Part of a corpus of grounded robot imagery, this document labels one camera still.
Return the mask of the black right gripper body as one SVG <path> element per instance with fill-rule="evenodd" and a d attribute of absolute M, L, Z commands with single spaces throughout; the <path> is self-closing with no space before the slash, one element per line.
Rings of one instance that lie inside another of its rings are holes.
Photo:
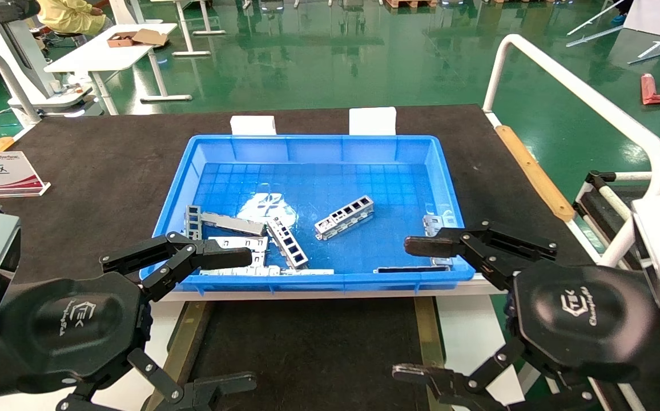
<path fill-rule="evenodd" d="M 542 364 L 609 382 L 641 375 L 659 319 L 642 274 L 538 261 L 515 276 L 512 291 L 518 335 Z"/>

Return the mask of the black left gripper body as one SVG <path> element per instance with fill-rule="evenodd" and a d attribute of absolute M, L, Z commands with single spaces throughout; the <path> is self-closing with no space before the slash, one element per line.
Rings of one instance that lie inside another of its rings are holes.
<path fill-rule="evenodd" d="M 107 388 L 131 371 L 151 325 L 144 292 L 118 273 L 14 287 L 0 307 L 0 393 Z"/>

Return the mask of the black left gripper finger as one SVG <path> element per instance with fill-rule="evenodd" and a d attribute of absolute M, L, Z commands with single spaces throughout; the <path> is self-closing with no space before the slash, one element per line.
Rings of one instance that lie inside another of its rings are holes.
<path fill-rule="evenodd" d="M 194 240 L 178 232 L 151 237 L 100 258 L 103 273 L 123 276 L 158 264 L 137 286 L 150 301 L 160 301 L 195 271 L 247 267 L 252 252 L 246 247 L 225 249 L 216 240 Z"/>
<path fill-rule="evenodd" d="M 163 396 L 156 410 L 215 410 L 223 396 L 257 386 L 252 372 L 197 379 L 180 386 L 140 348 L 129 352 L 127 361 Z"/>

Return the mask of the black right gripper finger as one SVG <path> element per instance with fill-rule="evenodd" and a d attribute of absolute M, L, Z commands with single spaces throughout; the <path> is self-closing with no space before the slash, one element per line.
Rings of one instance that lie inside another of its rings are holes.
<path fill-rule="evenodd" d="M 585 386 L 568 388 L 546 398 L 503 404 L 489 393 L 488 386 L 518 359 L 529 359 L 529 344 L 508 341 L 470 376 L 451 369 L 418 364 L 396 364 L 393 379 L 425 385 L 440 404 L 469 410 L 587 410 L 594 406 L 594 394 Z"/>
<path fill-rule="evenodd" d="M 517 260 L 557 258 L 557 243 L 497 222 L 483 221 L 473 228 L 443 227 L 434 236 L 409 236 L 405 251 L 413 256 L 461 257 L 492 286 L 511 291 Z"/>

